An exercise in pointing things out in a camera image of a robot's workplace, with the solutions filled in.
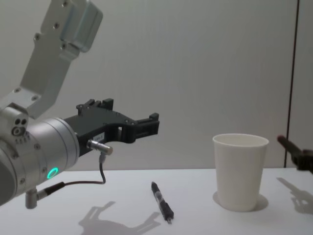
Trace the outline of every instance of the white wall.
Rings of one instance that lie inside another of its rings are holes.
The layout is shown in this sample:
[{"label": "white wall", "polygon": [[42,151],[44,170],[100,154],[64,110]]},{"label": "white wall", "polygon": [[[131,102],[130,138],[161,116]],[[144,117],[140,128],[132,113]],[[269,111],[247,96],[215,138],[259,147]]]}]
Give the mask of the white wall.
[{"label": "white wall", "polygon": [[[214,167],[220,133],[268,138],[282,167],[296,0],[94,0],[104,20],[42,118],[66,118],[90,98],[131,118],[160,113],[159,135],[112,143],[107,169]],[[48,0],[0,3],[0,94],[18,85]],[[94,152],[73,169],[97,169]]]},{"label": "white wall", "polygon": [[[313,149],[313,1],[301,0],[294,66],[289,139]],[[288,155],[288,166],[294,166]]]}]

